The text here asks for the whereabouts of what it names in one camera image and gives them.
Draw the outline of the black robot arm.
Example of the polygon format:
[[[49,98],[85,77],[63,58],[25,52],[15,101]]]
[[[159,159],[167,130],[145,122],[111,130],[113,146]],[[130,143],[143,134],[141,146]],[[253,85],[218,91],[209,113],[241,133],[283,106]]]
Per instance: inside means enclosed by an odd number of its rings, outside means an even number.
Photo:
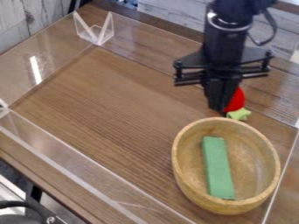
[[[205,40],[201,49],[174,61],[174,84],[202,85],[209,106],[225,112],[231,104],[239,83],[245,79],[267,76],[274,53],[262,48],[271,40],[258,41],[253,47],[249,31],[254,16],[262,14],[270,25],[277,21],[269,8],[277,0],[214,0],[207,4]]]

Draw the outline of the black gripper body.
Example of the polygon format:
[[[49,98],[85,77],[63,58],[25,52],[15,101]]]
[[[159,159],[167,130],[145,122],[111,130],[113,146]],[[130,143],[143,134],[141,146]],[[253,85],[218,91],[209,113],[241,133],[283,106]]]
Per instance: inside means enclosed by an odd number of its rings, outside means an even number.
[[[175,68],[174,85],[209,85],[211,80],[239,81],[267,75],[274,53],[262,48],[270,38],[257,47],[247,47],[246,40],[253,21],[227,22],[215,11],[206,14],[205,42],[198,52],[179,58]]]

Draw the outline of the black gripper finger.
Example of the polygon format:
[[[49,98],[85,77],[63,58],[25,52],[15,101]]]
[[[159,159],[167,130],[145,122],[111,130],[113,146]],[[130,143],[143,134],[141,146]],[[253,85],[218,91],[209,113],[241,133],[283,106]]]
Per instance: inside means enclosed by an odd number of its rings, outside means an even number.
[[[206,77],[203,79],[203,89],[205,89],[205,95],[209,99],[210,108],[215,111],[222,111],[223,81],[218,78]]]
[[[230,76],[227,79],[222,80],[222,100],[221,100],[221,111],[225,111],[226,107],[230,105],[234,94],[238,90],[239,83],[242,82],[241,76]]]

